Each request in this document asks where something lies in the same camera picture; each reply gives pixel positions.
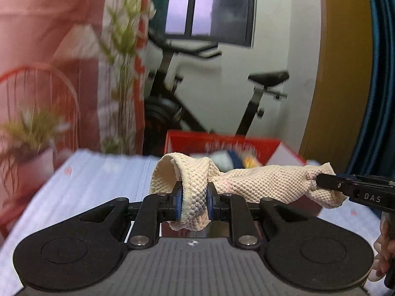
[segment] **white wall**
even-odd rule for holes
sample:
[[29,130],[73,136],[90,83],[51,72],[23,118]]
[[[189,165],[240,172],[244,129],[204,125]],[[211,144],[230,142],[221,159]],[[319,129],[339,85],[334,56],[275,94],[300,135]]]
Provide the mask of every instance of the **white wall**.
[[321,0],[292,0],[288,70],[275,136],[299,151],[317,76],[321,39]]
[[[257,0],[252,49],[221,44],[222,57],[207,62],[174,57],[167,81],[172,83],[176,72],[184,76],[177,89],[179,98],[207,129],[233,134],[253,94],[248,75],[287,67],[290,21],[291,0]],[[160,61],[161,53],[149,45],[147,69],[157,68]],[[261,105],[265,114],[254,120],[248,135],[274,136],[280,103],[264,95]]]

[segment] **silver bolt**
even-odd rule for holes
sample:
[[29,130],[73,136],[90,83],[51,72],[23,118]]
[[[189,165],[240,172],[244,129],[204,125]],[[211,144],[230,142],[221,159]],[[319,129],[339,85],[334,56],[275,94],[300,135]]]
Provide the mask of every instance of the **silver bolt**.
[[242,245],[250,246],[255,245],[258,242],[258,238],[251,235],[244,235],[238,239],[238,242]]
[[133,236],[130,238],[130,243],[135,246],[145,246],[149,243],[149,238],[142,235]]

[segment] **human hand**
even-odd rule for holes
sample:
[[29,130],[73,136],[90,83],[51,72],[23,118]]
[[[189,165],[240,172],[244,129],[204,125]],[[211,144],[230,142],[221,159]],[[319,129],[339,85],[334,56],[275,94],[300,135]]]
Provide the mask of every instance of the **human hand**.
[[373,247],[378,252],[373,262],[372,271],[368,280],[379,281],[382,279],[391,267],[391,258],[395,254],[395,240],[390,239],[390,215],[382,213],[380,221],[381,235],[374,242]]

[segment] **gray gripper base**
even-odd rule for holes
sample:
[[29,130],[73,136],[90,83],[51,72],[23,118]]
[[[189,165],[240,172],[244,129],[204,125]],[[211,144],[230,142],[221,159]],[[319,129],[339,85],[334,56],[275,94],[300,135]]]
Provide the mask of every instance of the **gray gripper base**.
[[362,288],[313,293],[274,276],[254,251],[226,238],[161,238],[156,246],[130,252],[118,270],[79,291],[47,293],[26,288],[18,296],[360,296]]

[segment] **bike seat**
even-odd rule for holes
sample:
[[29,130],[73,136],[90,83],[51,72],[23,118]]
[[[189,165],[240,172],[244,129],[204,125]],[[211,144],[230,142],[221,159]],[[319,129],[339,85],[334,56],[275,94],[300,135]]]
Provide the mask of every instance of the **bike seat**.
[[265,88],[277,86],[280,83],[288,80],[290,74],[288,71],[268,72],[268,73],[256,73],[248,76],[248,79],[258,83]]

